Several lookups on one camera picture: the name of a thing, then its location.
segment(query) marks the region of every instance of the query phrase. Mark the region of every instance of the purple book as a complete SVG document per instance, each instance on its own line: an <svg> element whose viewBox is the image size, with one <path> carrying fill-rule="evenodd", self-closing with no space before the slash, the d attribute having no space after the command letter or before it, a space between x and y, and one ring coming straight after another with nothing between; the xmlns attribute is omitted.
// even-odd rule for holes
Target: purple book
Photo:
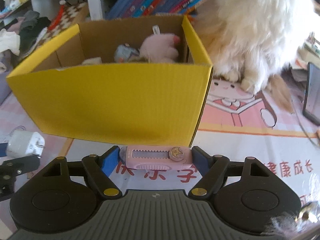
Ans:
<svg viewBox="0 0 320 240"><path fill-rule="evenodd" d="M131 4L131 6L126 10L126 12L122 15L122 18L129 18L132 17L134 12L136 11L137 8L140 8L141 3L144 0L134 0Z"/></svg>

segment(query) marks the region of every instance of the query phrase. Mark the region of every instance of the yellow cardboard box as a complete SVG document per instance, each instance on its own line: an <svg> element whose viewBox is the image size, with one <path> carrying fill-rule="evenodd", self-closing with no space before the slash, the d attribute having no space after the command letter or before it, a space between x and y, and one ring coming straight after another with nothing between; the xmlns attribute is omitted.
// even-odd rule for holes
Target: yellow cardboard box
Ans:
<svg viewBox="0 0 320 240"><path fill-rule="evenodd" d="M154 25L184 41L181 63L113 63L118 45L139 48ZM103 64L81 65L93 57ZM154 16L74 25L24 60L7 82L44 133L190 146L211 79L212 63L189 20Z"/></svg>

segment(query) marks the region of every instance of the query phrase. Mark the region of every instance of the cartoon hand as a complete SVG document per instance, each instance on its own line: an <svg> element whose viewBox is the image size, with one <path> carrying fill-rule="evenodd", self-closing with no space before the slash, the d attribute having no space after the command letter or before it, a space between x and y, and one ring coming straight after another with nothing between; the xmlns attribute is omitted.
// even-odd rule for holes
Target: cartoon hand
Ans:
<svg viewBox="0 0 320 240"><path fill-rule="evenodd" d="M263 122L267 127L272 128L276 125L276 121L273 118L272 114L269 112L269 110L262 108L260 110L260 113L261 113L261 119L263 120Z"/></svg>

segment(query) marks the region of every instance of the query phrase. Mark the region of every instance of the gray ribbed plate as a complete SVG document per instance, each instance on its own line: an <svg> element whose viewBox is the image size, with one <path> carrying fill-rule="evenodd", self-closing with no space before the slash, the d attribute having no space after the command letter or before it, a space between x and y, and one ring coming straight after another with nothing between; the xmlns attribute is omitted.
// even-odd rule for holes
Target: gray ribbed plate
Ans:
<svg viewBox="0 0 320 240"><path fill-rule="evenodd" d="M58 234L18 230L9 240L280 240L251 236L222 223L205 201L189 199L184 190L129 190L104 201L86 223Z"/></svg>

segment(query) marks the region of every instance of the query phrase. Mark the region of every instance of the plush toy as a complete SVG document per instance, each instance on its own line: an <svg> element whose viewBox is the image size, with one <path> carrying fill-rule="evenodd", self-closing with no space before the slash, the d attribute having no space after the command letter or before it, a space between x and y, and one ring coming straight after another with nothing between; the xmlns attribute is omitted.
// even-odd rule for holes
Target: plush toy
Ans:
<svg viewBox="0 0 320 240"><path fill-rule="evenodd" d="M147 37L139 49L139 53L129 45L118 46L115 52L115 61L122 62L152 62L174 63L179 53L175 48L180 43L180 38L174 34L153 34Z"/></svg>
<svg viewBox="0 0 320 240"><path fill-rule="evenodd" d="M180 38L174 34L153 34L146 38L140 48L140 58L153 63L174 63L179 53L175 46Z"/></svg>

